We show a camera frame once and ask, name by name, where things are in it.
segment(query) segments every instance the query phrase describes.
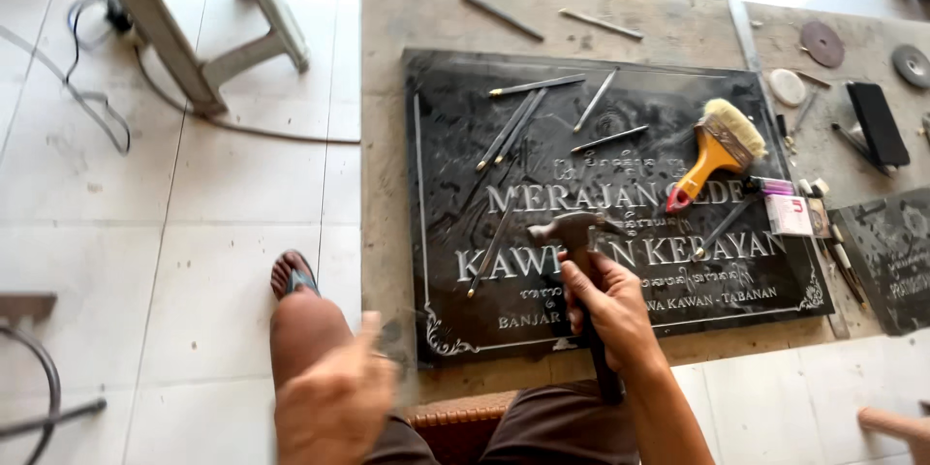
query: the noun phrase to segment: smartphone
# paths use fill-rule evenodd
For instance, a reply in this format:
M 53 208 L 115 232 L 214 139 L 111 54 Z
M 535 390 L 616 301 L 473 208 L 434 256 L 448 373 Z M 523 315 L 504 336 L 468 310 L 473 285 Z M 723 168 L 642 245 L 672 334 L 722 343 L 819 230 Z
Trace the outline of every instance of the smartphone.
M 853 101 L 855 117 L 862 126 L 868 150 L 879 165 L 908 165 L 911 155 L 904 147 L 898 125 L 891 116 L 882 88 L 864 81 L 846 82 L 846 90 Z

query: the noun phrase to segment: hand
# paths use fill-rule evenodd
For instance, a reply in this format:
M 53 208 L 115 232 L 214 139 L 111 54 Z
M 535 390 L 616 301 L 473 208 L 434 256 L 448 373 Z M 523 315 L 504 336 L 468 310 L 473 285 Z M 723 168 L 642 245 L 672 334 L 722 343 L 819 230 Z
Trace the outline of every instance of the hand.
M 280 465 L 361 463 L 393 405 L 397 369 L 374 351 L 380 314 L 362 315 L 355 340 L 328 352 L 278 391 L 274 409 Z
M 657 359 L 664 361 L 665 356 L 649 323 L 640 279 L 601 253 L 588 251 L 588 256 L 591 278 L 582 273 L 575 262 L 568 260 L 567 252 L 559 253 L 572 332 L 581 334 L 584 311 L 580 305 L 583 303 L 594 330 L 604 340 L 607 365 L 614 371 L 629 370 Z

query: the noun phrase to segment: grinding disc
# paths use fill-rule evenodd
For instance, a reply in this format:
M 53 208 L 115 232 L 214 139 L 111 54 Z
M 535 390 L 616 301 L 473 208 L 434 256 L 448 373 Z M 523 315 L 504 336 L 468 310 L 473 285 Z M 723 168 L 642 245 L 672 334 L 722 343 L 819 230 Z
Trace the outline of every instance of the grinding disc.
M 807 22 L 801 28 L 801 45 L 812 58 L 826 67 L 840 67 L 846 55 L 843 41 L 823 22 Z
M 930 87 L 930 60 L 913 45 L 900 45 L 891 54 L 898 74 L 917 87 Z
M 787 69 L 775 69 L 768 75 L 768 85 L 778 101 L 788 107 L 796 108 L 805 101 L 807 88 L 798 75 Z

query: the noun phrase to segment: hammer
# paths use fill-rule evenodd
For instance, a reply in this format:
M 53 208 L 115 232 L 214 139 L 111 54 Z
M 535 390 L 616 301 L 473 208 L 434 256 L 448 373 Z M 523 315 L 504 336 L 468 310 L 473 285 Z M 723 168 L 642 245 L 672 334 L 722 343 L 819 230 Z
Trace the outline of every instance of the hammer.
M 603 215 L 585 213 L 583 211 L 560 215 L 552 219 L 547 225 L 531 225 L 527 232 L 533 243 L 541 247 L 552 239 L 562 240 L 562 245 L 568 250 L 568 259 L 575 262 L 578 269 L 590 277 L 590 258 L 588 257 L 588 231 L 598 228 L 609 233 L 620 233 L 621 229 L 606 220 Z M 588 338 L 590 354 L 594 360 L 594 371 L 597 373 L 597 383 L 601 388 L 601 398 L 608 405 L 620 404 L 623 401 L 623 389 L 620 377 L 609 366 L 605 355 L 604 341 L 597 335 L 591 323 L 590 314 L 581 301 L 578 305 L 584 312 L 583 334 Z

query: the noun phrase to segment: wooden hammer handle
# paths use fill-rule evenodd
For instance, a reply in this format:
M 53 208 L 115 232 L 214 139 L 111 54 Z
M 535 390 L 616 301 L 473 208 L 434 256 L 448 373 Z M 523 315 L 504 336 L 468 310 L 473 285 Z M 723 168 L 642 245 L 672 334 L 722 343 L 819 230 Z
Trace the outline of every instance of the wooden hammer handle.
M 578 269 L 590 278 L 590 258 L 588 257 L 588 246 L 582 245 L 573 249 L 568 257 L 571 258 Z M 584 336 L 588 339 L 590 346 L 590 355 L 594 360 L 594 372 L 597 374 L 597 384 L 601 388 L 601 399 L 605 404 L 617 405 L 623 401 L 623 389 L 620 386 L 620 376 L 607 365 L 606 348 L 604 340 L 598 336 L 594 329 L 594 324 L 590 320 L 588 308 L 584 306 L 581 300 L 578 306 L 584 312 Z

